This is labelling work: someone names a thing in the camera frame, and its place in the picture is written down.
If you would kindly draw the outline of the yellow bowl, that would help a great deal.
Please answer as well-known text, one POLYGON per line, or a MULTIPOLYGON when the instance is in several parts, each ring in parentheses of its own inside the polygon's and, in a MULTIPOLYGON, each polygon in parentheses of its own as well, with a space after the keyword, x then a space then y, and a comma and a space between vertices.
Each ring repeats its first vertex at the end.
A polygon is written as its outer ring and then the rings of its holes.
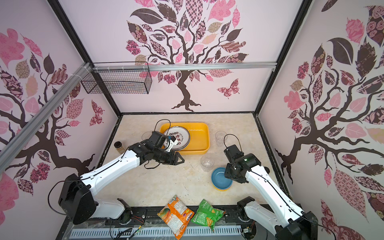
POLYGON ((214 188, 218 191, 225 192, 230 189, 232 186, 233 182, 228 182, 228 183, 216 183, 212 182, 214 188))

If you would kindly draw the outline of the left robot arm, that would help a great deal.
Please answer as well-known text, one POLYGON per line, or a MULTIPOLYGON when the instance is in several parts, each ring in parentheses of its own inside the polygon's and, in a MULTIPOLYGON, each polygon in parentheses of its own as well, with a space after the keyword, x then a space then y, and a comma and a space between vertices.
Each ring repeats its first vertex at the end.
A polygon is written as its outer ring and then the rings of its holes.
POLYGON ((149 139, 129 146, 106 165, 81 176, 68 176, 64 180, 59 206, 74 225, 89 219, 111 219, 127 224, 133 216, 132 208, 123 199, 102 201, 97 199, 97 194, 121 175, 148 161, 173 166, 184 163, 181 154, 173 150, 178 142, 176 137, 153 131, 149 139))

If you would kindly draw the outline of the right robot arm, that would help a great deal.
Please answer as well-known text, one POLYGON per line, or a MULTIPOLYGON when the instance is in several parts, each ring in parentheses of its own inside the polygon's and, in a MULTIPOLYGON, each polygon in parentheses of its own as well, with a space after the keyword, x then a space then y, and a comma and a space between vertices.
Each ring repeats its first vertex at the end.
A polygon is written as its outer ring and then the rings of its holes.
POLYGON ((240 205, 244 216, 263 226, 276 240, 316 240, 318 219, 294 203, 272 180, 267 168, 254 154, 244 154, 236 145, 224 150, 229 163, 225 177, 253 185, 267 201, 270 210, 248 198, 240 205))

